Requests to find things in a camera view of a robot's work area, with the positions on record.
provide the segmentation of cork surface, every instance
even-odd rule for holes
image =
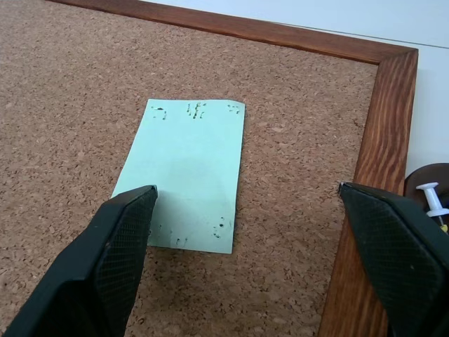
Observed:
[[[225,98],[247,107],[234,252],[148,248],[126,335],[315,335],[342,227],[337,182],[354,174],[376,70],[0,2],[1,330],[111,195],[147,99]]]

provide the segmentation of white push pin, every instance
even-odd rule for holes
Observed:
[[[433,218],[434,216],[440,217],[440,221],[443,222],[441,216],[449,214],[449,209],[444,209],[441,206],[440,199],[438,199],[438,195],[436,195],[435,187],[438,183],[428,183],[417,186],[417,190],[423,190],[426,195],[427,203],[429,204],[430,211],[427,212],[427,215]]]

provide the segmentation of wooden board frame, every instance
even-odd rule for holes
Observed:
[[[50,0],[378,65],[354,182],[403,194],[418,50],[138,0]],[[386,336],[387,316],[345,220],[320,336]]]

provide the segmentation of white wall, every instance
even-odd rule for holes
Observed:
[[[449,162],[449,1],[150,2],[310,27],[347,36],[365,35],[364,39],[418,48],[420,56],[406,175],[427,164]]]

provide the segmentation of dark wooden object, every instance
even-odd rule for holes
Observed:
[[[417,49],[137,0],[51,1],[378,65],[354,182],[403,194]],[[386,332],[387,316],[346,220],[319,335]]]

